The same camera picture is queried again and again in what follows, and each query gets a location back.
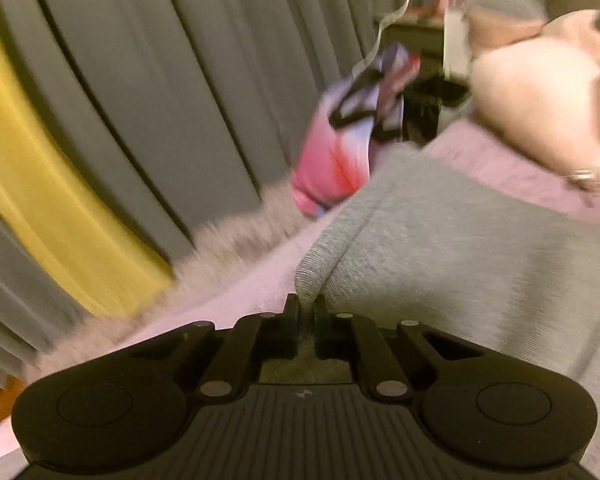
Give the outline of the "grey sweatpants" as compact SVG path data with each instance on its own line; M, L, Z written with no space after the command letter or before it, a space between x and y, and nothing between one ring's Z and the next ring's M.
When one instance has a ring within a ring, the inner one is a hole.
M566 375L592 394L584 466L600 477L600 229L412 148L274 255L303 312L414 320Z

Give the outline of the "lilac plush bed blanket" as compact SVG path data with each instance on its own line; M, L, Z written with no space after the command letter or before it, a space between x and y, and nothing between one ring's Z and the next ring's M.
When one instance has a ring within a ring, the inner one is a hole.
M412 149L600 229L600 198L467 120ZM106 356L27 388L0 427L0 479L600 479L583 463L598 409L580 382L421 322L373 320L410 393L364 396L347 362L316 356L316 299L303 312L288 278L272 278L277 250ZM197 396L236 322L282 312L289 294L297 356L266 361L238 399Z

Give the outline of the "pink and purple bag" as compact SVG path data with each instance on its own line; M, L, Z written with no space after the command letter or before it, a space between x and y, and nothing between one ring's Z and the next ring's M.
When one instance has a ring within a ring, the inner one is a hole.
M385 150L402 138L402 93L419 71L419 58L393 44L361 75L323 92L291 175L302 214L321 217L366 185Z

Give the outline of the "dark bedside table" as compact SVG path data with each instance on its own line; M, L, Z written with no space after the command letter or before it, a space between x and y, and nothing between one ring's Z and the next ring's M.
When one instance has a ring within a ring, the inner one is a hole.
M443 18L407 15L382 35L381 45L402 44L419 58L420 71L403 91L403 139L420 146L457 118L471 111L471 94L465 76L454 76L443 67Z

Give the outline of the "grey pleated curtain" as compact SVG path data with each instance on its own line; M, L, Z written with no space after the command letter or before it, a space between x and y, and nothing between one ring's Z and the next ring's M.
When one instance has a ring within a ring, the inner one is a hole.
M173 278L210 289L306 226L288 184L306 126L402 1L0 0L0 39L86 184ZM0 387L57 370L83 323L126 333L168 289L94 315L0 215Z

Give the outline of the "yellow curtain panel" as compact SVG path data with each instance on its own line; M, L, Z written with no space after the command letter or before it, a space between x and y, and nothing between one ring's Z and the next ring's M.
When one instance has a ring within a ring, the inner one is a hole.
M33 260L94 315L137 314L173 283L170 266L52 140L1 39L0 215Z

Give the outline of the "cream plush toy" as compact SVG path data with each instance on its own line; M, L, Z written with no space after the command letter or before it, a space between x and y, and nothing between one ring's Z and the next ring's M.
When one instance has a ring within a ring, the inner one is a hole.
M550 20L535 0L466 0L475 109L522 154L600 192L600 8Z

